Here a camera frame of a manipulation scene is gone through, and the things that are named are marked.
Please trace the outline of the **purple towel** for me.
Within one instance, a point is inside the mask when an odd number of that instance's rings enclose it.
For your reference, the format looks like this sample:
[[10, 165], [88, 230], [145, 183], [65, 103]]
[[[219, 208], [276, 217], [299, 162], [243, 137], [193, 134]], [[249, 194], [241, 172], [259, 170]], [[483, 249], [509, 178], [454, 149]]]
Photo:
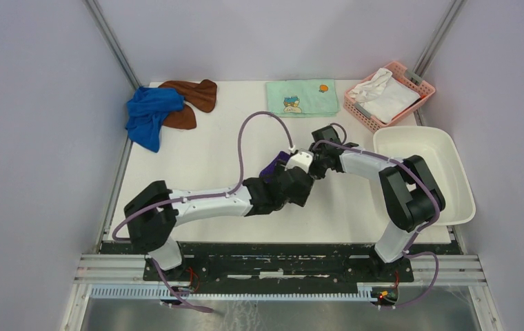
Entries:
[[266, 183], [269, 183], [276, 174], [279, 166], [284, 166], [290, 159], [290, 154], [280, 151], [275, 158], [259, 173], [259, 177]]

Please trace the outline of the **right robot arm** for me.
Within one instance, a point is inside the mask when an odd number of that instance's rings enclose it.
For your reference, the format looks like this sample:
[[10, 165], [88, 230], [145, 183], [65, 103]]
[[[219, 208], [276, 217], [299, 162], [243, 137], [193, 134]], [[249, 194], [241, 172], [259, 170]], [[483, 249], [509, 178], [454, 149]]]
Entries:
[[380, 186], [390, 222], [372, 248], [367, 270], [376, 281], [388, 280], [396, 271], [394, 262], [407, 254], [420, 231], [435, 223], [446, 207], [430, 168], [419, 155], [393, 159], [343, 143], [333, 126], [315, 130], [312, 138], [310, 170], [316, 178], [332, 170]]

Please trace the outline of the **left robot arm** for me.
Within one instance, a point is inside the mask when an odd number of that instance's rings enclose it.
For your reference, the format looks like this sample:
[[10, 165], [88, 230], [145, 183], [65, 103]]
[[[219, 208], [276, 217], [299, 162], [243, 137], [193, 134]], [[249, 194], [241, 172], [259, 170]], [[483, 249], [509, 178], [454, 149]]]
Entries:
[[279, 211], [288, 203], [303, 207], [314, 179], [303, 168], [279, 168], [266, 178], [243, 181], [234, 193], [171, 190], [164, 180], [155, 181], [124, 208], [128, 241], [140, 254], [157, 261], [169, 280], [181, 279], [187, 263], [179, 244], [171, 238], [178, 225], [214, 217], [250, 217]]

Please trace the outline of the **mint green cartoon towel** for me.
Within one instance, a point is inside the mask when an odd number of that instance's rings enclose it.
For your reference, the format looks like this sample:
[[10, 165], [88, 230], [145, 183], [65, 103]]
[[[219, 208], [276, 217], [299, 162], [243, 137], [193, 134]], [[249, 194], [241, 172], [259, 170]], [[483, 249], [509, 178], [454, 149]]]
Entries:
[[265, 92], [268, 111], [279, 117], [334, 117], [340, 110], [333, 79], [268, 81]]

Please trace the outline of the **white cloth in basket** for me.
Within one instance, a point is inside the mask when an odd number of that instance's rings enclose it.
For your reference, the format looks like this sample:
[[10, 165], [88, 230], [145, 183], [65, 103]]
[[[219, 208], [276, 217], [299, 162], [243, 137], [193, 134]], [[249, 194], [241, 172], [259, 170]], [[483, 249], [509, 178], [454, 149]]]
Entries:
[[392, 71], [379, 68], [371, 79], [357, 84], [348, 92], [354, 105], [359, 105], [366, 117], [390, 123], [413, 106], [421, 96], [397, 81]]

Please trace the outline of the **pink plastic basket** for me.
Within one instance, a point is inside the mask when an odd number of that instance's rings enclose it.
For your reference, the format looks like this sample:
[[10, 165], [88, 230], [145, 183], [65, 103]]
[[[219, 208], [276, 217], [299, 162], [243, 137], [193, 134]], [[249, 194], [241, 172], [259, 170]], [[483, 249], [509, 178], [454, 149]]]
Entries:
[[[386, 128], [386, 127], [396, 125], [398, 122], [402, 121], [404, 118], [410, 116], [416, 110], [418, 110], [436, 92], [435, 88], [432, 85], [422, 80], [420, 76], [408, 70], [404, 65], [402, 65], [398, 61], [392, 61], [389, 64], [387, 64], [386, 66], [384, 66], [383, 68], [386, 68], [392, 71], [393, 77], [397, 81], [409, 87], [411, 90], [417, 92], [421, 96], [421, 98], [413, 106], [403, 111], [398, 117], [394, 118], [390, 123], [384, 124], [378, 121], [377, 119], [375, 119], [374, 117], [372, 118], [366, 117], [364, 111], [361, 110], [360, 106], [359, 105], [355, 106], [353, 100], [348, 95], [348, 92], [353, 87], [347, 90], [343, 95], [343, 107], [352, 116], [358, 119], [361, 123], [364, 124], [364, 126], [366, 126], [366, 128], [368, 128], [372, 132], [376, 132], [377, 130], [381, 128]], [[367, 81], [368, 79], [371, 79], [374, 74], [375, 72], [372, 73], [367, 78], [363, 79], [360, 83], [363, 83], [364, 81]]]

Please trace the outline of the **white plastic tub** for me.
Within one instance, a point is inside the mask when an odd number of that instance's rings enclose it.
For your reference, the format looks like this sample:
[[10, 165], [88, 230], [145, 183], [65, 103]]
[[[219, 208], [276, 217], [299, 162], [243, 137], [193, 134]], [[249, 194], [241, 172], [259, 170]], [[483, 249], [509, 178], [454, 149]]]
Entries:
[[470, 183], [448, 133], [425, 126], [394, 126], [376, 131], [373, 146], [376, 153], [388, 157], [419, 155], [425, 159], [446, 201], [436, 226], [461, 225], [474, 218]]

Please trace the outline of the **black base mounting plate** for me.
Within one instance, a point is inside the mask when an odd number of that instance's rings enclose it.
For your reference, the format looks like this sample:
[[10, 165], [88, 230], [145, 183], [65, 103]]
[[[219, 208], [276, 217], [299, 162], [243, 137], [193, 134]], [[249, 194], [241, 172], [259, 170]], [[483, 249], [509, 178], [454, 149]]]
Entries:
[[411, 283], [416, 261], [377, 270], [372, 246], [358, 243], [182, 242], [183, 262], [166, 279], [197, 294], [351, 294], [358, 283]]

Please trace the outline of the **brown towel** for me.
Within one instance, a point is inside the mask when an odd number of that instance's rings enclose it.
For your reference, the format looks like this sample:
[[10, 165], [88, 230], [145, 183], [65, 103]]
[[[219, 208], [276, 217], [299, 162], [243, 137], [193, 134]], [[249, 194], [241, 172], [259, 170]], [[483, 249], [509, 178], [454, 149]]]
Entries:
[[216, 106], [218, 85], [204, 79], [200, 83], [189, 81], [166, 81], [159, 88], [172, 88], [176, 90], [185, 101], [183, 108], [171, 112], [162, 125], [178, 130], [193, 130], [197, 127], [194, 108], [204, 113], [211, 113]]

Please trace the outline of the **blue towel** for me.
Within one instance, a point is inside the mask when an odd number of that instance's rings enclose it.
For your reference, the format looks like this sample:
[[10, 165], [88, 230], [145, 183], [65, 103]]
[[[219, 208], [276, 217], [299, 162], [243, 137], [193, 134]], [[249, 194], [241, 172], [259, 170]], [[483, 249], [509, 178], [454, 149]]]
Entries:
[[174, 88], [138, 88], [126, 103], [125, 129], [129, 139], [151, 152], [158, 152], [164, 120], [171, 112], [181, 111], [184, 101]]

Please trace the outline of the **aluminium frame rail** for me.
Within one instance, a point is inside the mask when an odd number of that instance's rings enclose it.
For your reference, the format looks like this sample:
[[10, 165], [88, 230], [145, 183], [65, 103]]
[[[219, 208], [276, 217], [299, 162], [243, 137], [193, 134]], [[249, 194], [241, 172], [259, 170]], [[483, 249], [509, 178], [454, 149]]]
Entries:
[[[480, 259], [476, 255], [439, 255], [437, 286], [486, 286], [487, 279]], [[435, 262], [432, 257], [423, 256], [410, 261], [409, 279], [401, 285], [425, 286], [434, 276]], [[143, 255], [84, 254], [77, 267], [77, 283], [98, 284], [144, 284], [151, 273]]]

